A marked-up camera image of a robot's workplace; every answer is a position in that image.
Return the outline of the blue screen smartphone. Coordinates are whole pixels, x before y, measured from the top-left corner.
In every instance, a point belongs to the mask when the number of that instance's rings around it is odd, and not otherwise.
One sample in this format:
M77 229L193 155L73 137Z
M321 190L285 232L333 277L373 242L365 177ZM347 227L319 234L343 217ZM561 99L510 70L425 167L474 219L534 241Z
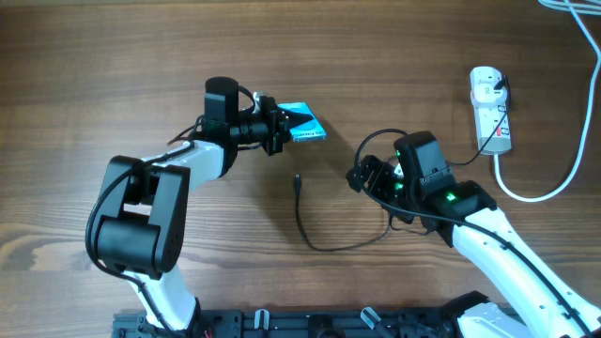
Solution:
M304 142L313 142L325 140L327 138L327 133L325 129L320 124L319 120L316 118L311 108L306 102L289 102L289 103L280 103L278 105L282 110L287 109L293 112L303 113L307 115L312 115L313 120L298 126L297 128L290 128L290 136L293 142L295 143L304 143Z

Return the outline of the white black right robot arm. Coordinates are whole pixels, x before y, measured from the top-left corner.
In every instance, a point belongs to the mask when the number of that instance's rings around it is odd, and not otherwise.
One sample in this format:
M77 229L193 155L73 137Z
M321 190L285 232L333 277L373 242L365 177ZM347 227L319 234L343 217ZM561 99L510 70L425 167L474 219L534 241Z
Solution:
M354 157L350 179L405 223L427 232L469 259L499 290L517 316L478 292L453 300L449 315L464 337L597 337L600 309L569 287L518 235L496 201L476 182L455 180L429 131L395 130L402 176L387 162Z

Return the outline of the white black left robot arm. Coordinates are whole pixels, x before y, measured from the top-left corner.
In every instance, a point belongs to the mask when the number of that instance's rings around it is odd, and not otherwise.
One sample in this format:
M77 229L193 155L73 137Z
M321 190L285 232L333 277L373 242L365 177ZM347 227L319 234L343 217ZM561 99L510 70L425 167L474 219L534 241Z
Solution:
M240 151L261 147L274 155L287 142L325 135L306 103L279 104L219 76L206 81L204 112L175 137L177 148L113 157L86 224L85 249L98 269L127 281L145 307L116 315L113 336L212 336L214 326L177 266L190 192L223 177Z

